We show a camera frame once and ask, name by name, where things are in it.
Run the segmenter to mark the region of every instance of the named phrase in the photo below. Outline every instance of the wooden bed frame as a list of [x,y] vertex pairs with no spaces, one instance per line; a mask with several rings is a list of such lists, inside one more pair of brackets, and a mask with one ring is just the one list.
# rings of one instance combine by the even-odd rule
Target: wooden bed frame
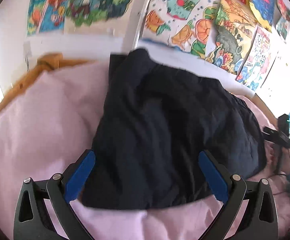
[[[134,6],[131,11],[130,21],[127,28],[127,33],[124,37],[122,45],[122,53],[129,53],[131,50],[136,49],[141,31],[144,26],[144,20],[149,0],[134,0]],[[91,60],[84,59],[63,59],[62,54],[48,54],[38,59],[36,67],[29,71],[26,75],[20,78],[18,82],[13,85],[4,99],[0,103],[0,112],[17,96],[21,95],[29,88],[39,77],[43,71],[54,71],[62,67],[71,67],[87,62]],[[276,127],[277,119],[272,114],[266,104],[259,98],[257,94],[254,97],[248,97],[269,119],[269,121]],[[290,239],[290,230],[283,237],[284,240]],[[0,229],[0,240],[8,240],[4,233]]]

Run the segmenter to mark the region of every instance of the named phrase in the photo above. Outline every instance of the human hand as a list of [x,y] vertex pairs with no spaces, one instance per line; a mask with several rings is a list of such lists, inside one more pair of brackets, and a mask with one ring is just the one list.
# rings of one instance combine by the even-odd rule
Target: human hand
[[286,173],[287,175],[290,174],[290,149],[287,150],[286,148],[282,148],[283,157],[281,163],[281,171]]

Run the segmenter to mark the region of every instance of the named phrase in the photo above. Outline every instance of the poster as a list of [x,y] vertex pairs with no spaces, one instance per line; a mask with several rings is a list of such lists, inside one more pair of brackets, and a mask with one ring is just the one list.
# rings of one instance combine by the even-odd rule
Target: poster
[[150,0],[142,39],[205,58],[220,0]]
[[278,46],[273,35],[258,27],[248,59],[236,80],[256,91],[269,73],[277,53]]
[[69,0],[66,33],[110,33],[124,36],[133,0]]
[[236,75],[251,47],[257,21],[233,0],[221,0],[216,24],[217,48],[206,61]]
[[30,0],[27,35],[63,30],[68,0]]
[[283,0],[277,0],[277,5],[281,13],[281,17],[276,25],[279,36],[285,41],[290,30],[290,9],[287,8]]
[[250,8],[262,27],[271,32],[275,0],[250,0]]

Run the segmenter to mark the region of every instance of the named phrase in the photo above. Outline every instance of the green leaf drawing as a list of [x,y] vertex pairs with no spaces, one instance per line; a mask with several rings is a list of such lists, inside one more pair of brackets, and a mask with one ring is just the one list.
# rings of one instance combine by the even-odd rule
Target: green leaf drawing
[[206,10],[204,11],[204,13],[206,15],[211,15],[216,13],[217,9],[215,7],[207,7]]
[[191,49],[190,53],[195,55],[195,56],[199,56],[201,58],[204,58],[205,57],[205,48],[206,48],[205,44],[203,44],[200,41],[196,40],[192,44],[192,49]]
[[192,23],[193,23],[193,20],[190,20],[189,22],[187,22],[187,25],[188,25],[191,29],[195,28],[195,26],[194,26]]
[[157,31],[156,31],[156,36],[161,35],[164,32],[164,30],[171,31],[171,28],[167,24],[163,24],[163,25],[159,26]]
[[186,11],[192,11],[194,9],[194,7],[195,7],[195,4],[190,0],[186,0],[185,4],[183,5],[183,8]]
[[224,8],[222,5],[220,5],[219,7],[219,11],[217,13],[217,17],[216,17],[216,25],[218,25],[218,23],[221,21],[229,21],[229,16],[226,14],[226,12],[224,11]]

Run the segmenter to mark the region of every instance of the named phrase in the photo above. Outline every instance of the pink bedsheet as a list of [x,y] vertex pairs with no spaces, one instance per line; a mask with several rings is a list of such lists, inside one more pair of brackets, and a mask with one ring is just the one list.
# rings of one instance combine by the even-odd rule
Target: pink bedsheet
[[[91,146],[102,116],[108,83],[108,62],[43,73],[24,95],[0,113],[0,227],[13,239],[13,221],[23,179],[50,178],[75,162]],[[262,112],[243,98],[261,126],[271,126]],[[268,162],[272,148],[266,144]],[[271,174],[270,165],[254,177]],[[273,193],[284,190],[281,178],[269,180]],[[290,227],[290,198],[275,196],[279,233]],[[101,240],[197,240],[221,208],[214,196],[194,203],[148,211],[109,211],[71,205],[88,229]],[[48,210],[59,234],[66,236],[52,211]],[[235,233],[246,202],[227,236]]]

